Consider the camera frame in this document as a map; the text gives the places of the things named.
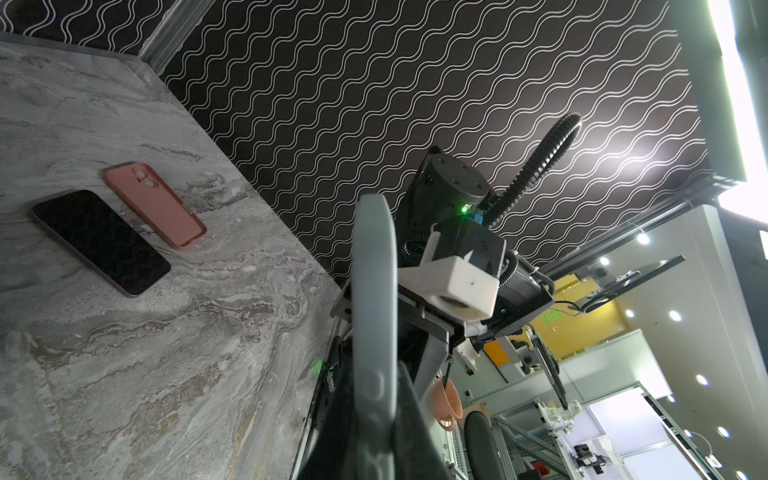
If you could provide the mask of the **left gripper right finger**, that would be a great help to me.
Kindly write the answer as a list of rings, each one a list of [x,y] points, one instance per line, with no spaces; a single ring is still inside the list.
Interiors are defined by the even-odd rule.
[[[449,479],[419,408],[415,390],[402,362],[397,365],[397,407],[392,435],[396,479]]]

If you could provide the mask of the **black smartphone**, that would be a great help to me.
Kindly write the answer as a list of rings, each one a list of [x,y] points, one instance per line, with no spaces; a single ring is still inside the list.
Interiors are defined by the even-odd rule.
[[[32,206],[31,215],[126,296],[143,294],[171,271],[170,263],[90,190],[42,200]]]

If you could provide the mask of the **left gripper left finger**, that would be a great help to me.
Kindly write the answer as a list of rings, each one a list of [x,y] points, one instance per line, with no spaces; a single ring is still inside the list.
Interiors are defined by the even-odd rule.
[[[298,479],[355,479],[357,413],[351,360],[341,363],[338,382],[317,442]]]

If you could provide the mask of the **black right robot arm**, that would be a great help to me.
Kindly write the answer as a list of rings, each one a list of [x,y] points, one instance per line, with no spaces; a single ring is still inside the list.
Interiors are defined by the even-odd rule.
[[[553,282],[485,225],[493,197],[476,168],[433,147],[394,220],[401,296],[467,338],[519,335],[554,303]]]

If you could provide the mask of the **pink phone case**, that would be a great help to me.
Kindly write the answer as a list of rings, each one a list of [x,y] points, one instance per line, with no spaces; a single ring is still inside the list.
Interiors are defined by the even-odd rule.
[[[108,169],[105,183],[169,246],[181,250],[207,233],[207,227],[146,163]]]

